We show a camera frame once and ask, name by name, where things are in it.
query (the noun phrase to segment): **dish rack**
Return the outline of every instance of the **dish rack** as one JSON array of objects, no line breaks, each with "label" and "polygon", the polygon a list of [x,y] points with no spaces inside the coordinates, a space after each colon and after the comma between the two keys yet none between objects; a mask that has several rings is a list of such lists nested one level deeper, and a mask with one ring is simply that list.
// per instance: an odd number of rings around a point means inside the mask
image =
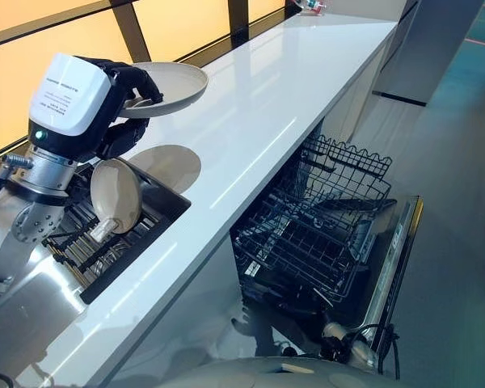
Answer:
[{"label": "dish rack", "polygon": [[58,228],[42,244],[82,286],[81,299],[90,304],[158,237],[171,221],[142,205],[137,224],[127,233],[110,234],[97,243],[90,232],[99,223],[90,198],[93,166],[84,165],[70,183],[71,197]]},{"label": "dish rack", "polygon": [[367,270],[374,216],[386,206],[392,160],[309,137],[232,229],[240,275],[292,277],[331,302]]}]

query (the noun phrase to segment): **countertop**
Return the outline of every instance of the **countertop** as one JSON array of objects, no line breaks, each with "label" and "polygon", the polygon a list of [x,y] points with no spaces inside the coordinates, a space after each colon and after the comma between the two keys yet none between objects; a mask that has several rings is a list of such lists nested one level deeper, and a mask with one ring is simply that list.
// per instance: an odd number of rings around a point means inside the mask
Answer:
[{"label": "countertop", "polygon": [[[38,366],[56,385],[83,386],[118,362],[395,25],[295,15],[205,66],[209,85],[198,102],[150,121],[123,158],[166,144],[193,150],[201,171],[183,194],[192,205],[48,346]],[[40,385],[32,367],[17,380]]]}]

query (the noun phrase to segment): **dishwasher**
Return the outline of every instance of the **dishwasher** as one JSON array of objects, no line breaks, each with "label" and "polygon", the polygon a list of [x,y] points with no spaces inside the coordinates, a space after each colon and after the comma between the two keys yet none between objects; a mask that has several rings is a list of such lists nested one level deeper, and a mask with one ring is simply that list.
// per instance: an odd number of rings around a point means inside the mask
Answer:
[{"label": "dishwasher", "polygon": [[230,230],[243,300],[293,320],[321,352],[327,320],[337,322],[378,354],[382,373],[392,343],[397,353],[390,320],[423,201],[390,196],[391,158],[320,127]]}]

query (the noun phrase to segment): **floor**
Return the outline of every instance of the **floor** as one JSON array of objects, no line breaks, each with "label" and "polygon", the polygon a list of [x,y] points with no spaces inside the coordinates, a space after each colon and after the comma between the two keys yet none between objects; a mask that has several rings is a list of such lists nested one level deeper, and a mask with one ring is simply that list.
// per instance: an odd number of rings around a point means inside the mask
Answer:
[{"label": "floor", "polygon": [[392,320],[402,381],[485,387],[485,45],[463,43],[426,108],[375,98],[352,142],[424,198]]}]

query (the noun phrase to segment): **wire basket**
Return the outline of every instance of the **wire basket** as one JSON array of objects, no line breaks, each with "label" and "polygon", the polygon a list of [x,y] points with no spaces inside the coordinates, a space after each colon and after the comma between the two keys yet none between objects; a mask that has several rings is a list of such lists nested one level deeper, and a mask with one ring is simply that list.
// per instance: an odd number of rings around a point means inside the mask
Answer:
[{"label": "wire basket", "polygon": [[360,255],[390,191],[391,162],[309,137],[235,226],[239,273],[283,272],[340,302],[367,269]]}]

